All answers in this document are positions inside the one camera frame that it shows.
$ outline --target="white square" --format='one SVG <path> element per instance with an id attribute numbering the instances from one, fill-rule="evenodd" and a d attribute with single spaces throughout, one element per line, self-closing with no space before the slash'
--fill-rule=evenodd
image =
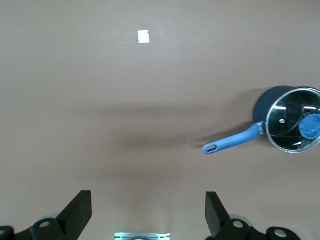
<path id="1" fill-rule="evenodd" d="M 140 44 L 150 43 L 149 30 L 140 30 L 138 31 L 138 42 Z"/>

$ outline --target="silver bolt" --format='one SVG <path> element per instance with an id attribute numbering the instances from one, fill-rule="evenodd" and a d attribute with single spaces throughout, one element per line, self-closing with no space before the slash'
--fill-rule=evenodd
<path id="1" fill-rule="evenodd" d="M 240 221 L 234 221 L 233 226 L 235 226 L 238 229 L 242 229 L 244 227 L 243 223 Z"/>
<path id="2" fill-rule="evenodd" d="M 40 223 L 39 227 L 43 229 L 45 227 L 48 227 L 49 225 L 50 225 L 50 222 L 44 221 L 43 223 Z"/>
<path id="3" fill-rule="evenodd" d="M 276 236 L 280 237 L 280 238 L 286 238 L 287 237 L 287 234 L 284 231 L 280 230 L 280 229 L 274 230 L 274 234 Z"/>

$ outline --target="saucepan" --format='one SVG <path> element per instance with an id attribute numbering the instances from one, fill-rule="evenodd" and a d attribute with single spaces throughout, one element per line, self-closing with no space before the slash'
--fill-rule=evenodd
<path id="1" fill-rule="evenodd" d="M 254 124 L 244 132 L 203 146 L 207 155 L 266 135 L 278 149 L 302 153 L 320 143 L 320 91 L 308 86 L 276 86 L 253 110 Z"/>

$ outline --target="glass lid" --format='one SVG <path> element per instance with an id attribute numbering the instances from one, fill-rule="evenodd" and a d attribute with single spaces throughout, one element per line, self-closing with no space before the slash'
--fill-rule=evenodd
<path id="1" fill-rule="evenodd" d="M 279 149 L 304 152 L 320 142 L 320 91 L 297 88 L 281 96 L 269 110 L 266 133 Z"/>

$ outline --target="pot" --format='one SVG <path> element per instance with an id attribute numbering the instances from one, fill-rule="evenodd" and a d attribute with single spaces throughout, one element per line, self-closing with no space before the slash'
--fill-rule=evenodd
<path id="1" fill-rule="evenodd" d="M 278 149 L 302 153 L 320 143 L 320 91 L 313 87 L 276 86 L 253 110 L 254 124 L 244 132 L 203 146 L 207 155 L 266 135 Z"/>

